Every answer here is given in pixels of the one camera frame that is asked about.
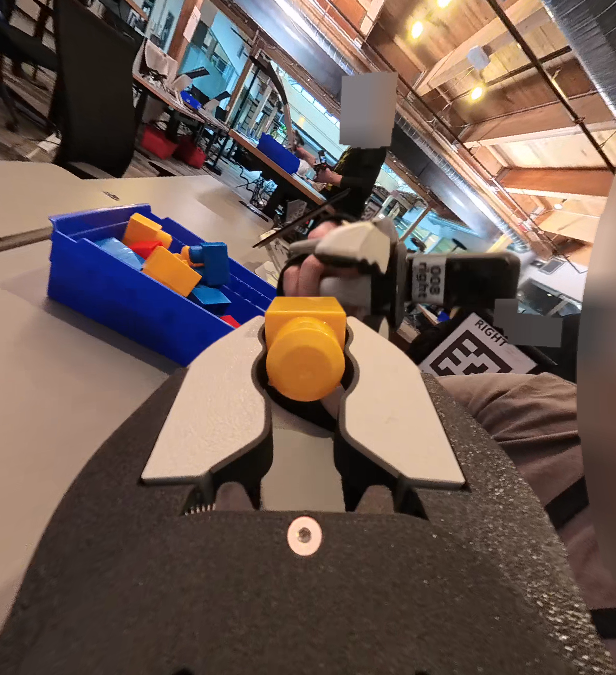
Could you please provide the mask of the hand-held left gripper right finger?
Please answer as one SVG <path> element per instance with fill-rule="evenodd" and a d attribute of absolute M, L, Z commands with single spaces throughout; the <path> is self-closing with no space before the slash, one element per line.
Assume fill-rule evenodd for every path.
<path fill-rule="evenodd" d="M 347 318 L 353 379 L 339 405 L 344 441 L 393 478 L 461 488 L 465 478 L 419 368 L 392 342 Z"/>

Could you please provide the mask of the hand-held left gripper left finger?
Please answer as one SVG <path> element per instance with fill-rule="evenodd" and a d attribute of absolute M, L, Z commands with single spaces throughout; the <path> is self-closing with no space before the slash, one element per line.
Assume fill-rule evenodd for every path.
<path fill-rule="evenodd" d="M 265 350 L 255 316 L 202 351 L 186 374 L 142 472 L 145 484 L 196 483 L 271 439 L 255 368 Z"/>

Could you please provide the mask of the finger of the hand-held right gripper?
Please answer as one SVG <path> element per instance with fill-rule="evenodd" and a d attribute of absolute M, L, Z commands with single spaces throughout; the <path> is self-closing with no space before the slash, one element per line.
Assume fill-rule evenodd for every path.
<path fill-rule="evenodd" d="M 389 340 L 393 291 L 385 280 L 372 275 L 324 277 L 319 283 L 319 295 L 337 299 L 347 316 Z"/>
<path fill-rule="evenodd" d="M 396 241 L 375 222 L 340 225 L 315 244 L 314 256 L 336 268 L 356 268 L 362 274 L 386 274 Z"/>

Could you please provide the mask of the yellow one-stud block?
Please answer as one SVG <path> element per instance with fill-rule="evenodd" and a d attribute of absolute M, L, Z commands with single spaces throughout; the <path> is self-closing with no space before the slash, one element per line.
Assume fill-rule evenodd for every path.
<path fill-rule="evenodd" d="M 301 402 L 330 395 L 345 372 L 346 312 L 334 297 L 276 297 L 265 312 L 269 383 Z"/>

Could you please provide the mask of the blue plastic bin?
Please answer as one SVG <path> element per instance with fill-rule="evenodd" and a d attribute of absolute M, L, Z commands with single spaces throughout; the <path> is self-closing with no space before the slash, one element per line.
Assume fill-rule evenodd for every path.
<path fill-rule="evenodd" d="M 177 221 L 157 217 L 148 204 L 51 215 L 47 295 L 185 367 L 233 327 L 99 246 L 119 238 L 135 213 L 175 238 L 171 251 L 204 242 Z"/>

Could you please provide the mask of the heap of toy blocks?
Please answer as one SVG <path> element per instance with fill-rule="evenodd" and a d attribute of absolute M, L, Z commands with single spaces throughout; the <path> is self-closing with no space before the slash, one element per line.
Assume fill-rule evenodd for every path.
<path fill-rule="evenodd" d="M 228 313 L 230 300 L 222 287 L 231 280 L 228 247 L 223 242 L 182 246 L 173 252 L 175 237 L 151 217 L 134 213 L 121 238 L 95 244 L 136 271 L 219 317 L 232 327 L 240 322 Z"/>

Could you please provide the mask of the person's right hand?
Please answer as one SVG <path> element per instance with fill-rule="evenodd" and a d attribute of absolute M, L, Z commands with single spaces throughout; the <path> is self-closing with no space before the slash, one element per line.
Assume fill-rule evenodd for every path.
<path fill-rule="evenodd" d="M 320 283 L 334 276 L 333 269 L 320 262 L 314 255 L 290 258 L 281 271 L 278 295 L 285 297 L 318 297 Z"/>

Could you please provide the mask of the framed marker sign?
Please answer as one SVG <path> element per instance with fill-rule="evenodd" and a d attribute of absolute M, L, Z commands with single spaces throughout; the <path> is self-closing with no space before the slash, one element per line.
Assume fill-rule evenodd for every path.
<path fill-rule="evenodd" d="M 493 327 L 471 313 L 419 363 L 435 376 L 533 373 L 538 364 Z"/>

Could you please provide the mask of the small blue bin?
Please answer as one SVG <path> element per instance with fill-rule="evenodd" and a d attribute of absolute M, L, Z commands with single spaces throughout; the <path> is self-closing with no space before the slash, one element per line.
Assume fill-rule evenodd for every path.
<path fill-rule="evenodd" d="M 263 133 L 261 135 L 257 148 L 259 152 L 286 173 L 290 175 L 297 173 L 300 167 L 300 159 L 269 134 Z"/>

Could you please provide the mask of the person's brown shirt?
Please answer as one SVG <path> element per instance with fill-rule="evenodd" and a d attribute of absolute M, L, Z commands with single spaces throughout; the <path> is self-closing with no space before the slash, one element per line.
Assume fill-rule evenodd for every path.
<path fill-rule="evenodd" d="M 546 509 L 584 478 L 576 386 L 550 373 L 439 377 L 438 382 L 507 453 Z M 590 508 L 572 507 L 557 527 L 590 610 L 616 608 L 616 581 L 603 565 Z"/>

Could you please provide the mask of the red bag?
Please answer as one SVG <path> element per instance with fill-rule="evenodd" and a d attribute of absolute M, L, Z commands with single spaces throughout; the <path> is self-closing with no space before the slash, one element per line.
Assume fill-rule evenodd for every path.
<path fill-rule="evenodd" d="M 159 159 L 168 159 L 178 147 L 178 142 L 172 142 L 166 133 L 152 125 L 143 128 L 140 149 L 156 156 Z"/>
<path fill-rule="evenodd" d="M 207 160 L 207 154 L 193 138 L 183 136 L 174 151 L 174 158 L 195 169 L 201 169 Z"/>

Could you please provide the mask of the black office chair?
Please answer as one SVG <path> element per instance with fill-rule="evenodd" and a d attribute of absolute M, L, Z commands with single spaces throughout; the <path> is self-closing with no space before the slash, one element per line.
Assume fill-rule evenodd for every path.
<path fill-rule="evenodd" d="M 53 24 L 52 163 L 78 178 L 122 178 L 135 154 L 135 44 L 79 1 L 55 1 Z"/>

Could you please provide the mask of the silver ceiling duct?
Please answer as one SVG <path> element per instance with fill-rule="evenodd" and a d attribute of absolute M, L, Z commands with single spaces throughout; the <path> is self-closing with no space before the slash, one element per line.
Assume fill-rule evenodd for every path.
<path fill-rule="evenodd" d="M 542 1 L 616 119 L 616 1 Z"/>

